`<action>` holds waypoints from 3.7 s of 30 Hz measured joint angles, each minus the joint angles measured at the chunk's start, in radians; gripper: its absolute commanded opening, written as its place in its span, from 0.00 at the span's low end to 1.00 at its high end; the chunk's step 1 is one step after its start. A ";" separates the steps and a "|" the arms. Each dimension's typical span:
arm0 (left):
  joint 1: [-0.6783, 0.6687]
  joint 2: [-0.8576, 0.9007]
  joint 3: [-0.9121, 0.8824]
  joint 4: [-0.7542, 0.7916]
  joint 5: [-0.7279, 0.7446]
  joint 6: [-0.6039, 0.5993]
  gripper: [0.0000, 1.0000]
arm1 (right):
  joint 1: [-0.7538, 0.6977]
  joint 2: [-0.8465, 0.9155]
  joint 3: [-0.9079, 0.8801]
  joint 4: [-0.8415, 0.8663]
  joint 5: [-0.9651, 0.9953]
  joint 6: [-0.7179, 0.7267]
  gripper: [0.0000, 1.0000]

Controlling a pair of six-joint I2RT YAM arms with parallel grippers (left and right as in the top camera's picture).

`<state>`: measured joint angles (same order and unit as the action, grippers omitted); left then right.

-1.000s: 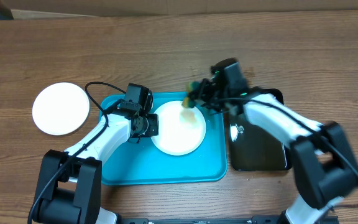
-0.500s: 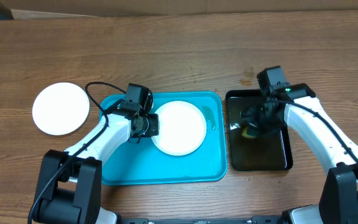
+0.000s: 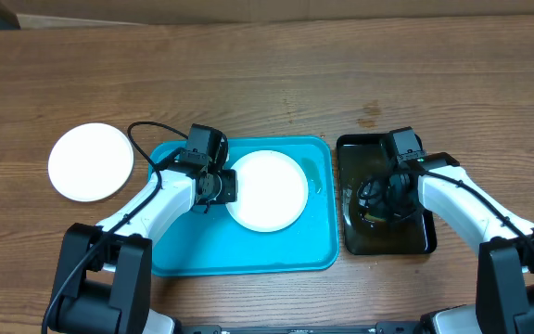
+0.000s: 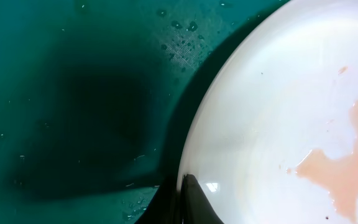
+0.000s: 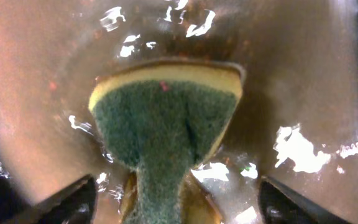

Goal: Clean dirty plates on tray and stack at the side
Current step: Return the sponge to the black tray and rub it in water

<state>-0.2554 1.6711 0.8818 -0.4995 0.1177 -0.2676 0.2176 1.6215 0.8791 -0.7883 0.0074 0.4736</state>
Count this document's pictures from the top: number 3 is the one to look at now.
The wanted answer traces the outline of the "white plate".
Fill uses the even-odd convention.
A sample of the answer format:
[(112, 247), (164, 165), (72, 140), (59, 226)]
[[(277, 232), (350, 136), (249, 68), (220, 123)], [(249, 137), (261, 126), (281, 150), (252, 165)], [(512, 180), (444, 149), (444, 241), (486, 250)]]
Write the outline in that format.
[(59, 138), (50, 152), (47, 171), (59, 194), (93, 202), (120, 190), (133, 167), (134, 151), (127, 136), (109, 124), (91, 122)]
[(294, 224), (308, 203), (306, 174), (284, 153), (258, 150), (237, 160), (236, 201), (231, 217), (251, 231), (272, 233)]

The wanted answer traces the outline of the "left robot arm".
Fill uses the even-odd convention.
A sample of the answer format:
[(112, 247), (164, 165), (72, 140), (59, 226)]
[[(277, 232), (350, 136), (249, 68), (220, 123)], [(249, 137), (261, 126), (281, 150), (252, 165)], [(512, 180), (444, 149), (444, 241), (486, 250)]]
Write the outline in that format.
[(165, 169), (121, 210), (65, 233), (41, 330), (59, 333), (175, 333), (176, 320), (151, 309), (152, 250), (193, 206), (236, 199), (233, 170)]

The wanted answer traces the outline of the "white plate top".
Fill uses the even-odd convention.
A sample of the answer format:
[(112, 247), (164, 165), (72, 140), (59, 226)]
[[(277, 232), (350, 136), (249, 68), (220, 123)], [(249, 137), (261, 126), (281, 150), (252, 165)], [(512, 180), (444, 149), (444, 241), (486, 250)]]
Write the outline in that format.
[(134, 151), (127, 136), (109, 124), (91, 122), (59, 138), (50, 152), (47, 171), (59, 194), (93, 202), (120, 190), (133, 167)]

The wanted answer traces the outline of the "green yellow sponge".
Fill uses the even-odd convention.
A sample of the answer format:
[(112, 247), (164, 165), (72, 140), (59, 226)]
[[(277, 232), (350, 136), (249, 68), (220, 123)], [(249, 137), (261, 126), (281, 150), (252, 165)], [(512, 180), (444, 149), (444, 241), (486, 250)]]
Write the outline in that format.
[(384, 217), (377, 217), (377, 216), (374, 216), (370, 213), (365, 213), (363, 215), (363, 218), (366, 220), (366, 221), (369, 221), (369, 222), (375, 222), (375, 223), (384, 223), (386, 221), (386, 219)]

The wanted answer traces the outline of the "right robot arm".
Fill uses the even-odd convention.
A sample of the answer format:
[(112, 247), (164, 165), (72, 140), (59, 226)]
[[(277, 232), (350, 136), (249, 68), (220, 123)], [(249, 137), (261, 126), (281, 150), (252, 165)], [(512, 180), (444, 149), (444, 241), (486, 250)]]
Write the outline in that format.
[(446, 153), (407, 159), (356, 193), (366, 212), (397, 222), (412, 212), (443, 219), (477, 253), (476, 301), (423, 315), (417, 333), (534, 333), (534, 224), (505, 209)]

